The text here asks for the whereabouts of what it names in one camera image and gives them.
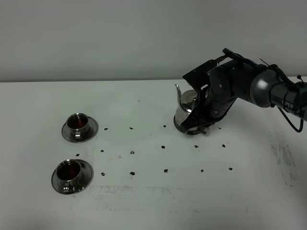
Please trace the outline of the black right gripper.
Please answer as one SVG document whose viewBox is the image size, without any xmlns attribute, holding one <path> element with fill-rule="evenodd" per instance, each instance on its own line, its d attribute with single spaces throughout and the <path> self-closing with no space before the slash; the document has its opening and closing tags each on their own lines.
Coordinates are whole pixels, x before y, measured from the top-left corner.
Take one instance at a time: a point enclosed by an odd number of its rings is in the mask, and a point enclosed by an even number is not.
<svg viewBox="0 0 307 230">
<path fill-rule="evenodd" d="M 198 95 L 196 107 L 180 127 L 184 131 L 208 128 L 224 118 L 236 98 L 250 101 L 254 66 L 234 60 L 219 66 L 211 59 L 185 74 L 183 79 Z"/>
</svg>

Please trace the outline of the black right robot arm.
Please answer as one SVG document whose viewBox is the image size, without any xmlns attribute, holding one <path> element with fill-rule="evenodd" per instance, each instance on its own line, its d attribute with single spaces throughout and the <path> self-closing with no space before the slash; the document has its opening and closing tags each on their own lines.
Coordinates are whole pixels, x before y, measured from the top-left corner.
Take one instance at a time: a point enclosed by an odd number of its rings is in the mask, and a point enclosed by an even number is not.
<svg viewBox="0 0 307 230">
<path fill-rule="evenodd" d="M 231 60 L 210 70 L 204 80 L 191 71 L 184 79 L 198 92 L 196 107 L 179 125 L 182 130 L 209 127 L 222 120 L 237 98 L 258 107 L 277 106 L 282 115 L 307 119 L 307 84 L 293 83 L 276 65 L 251 66 Z"/>
</svg>

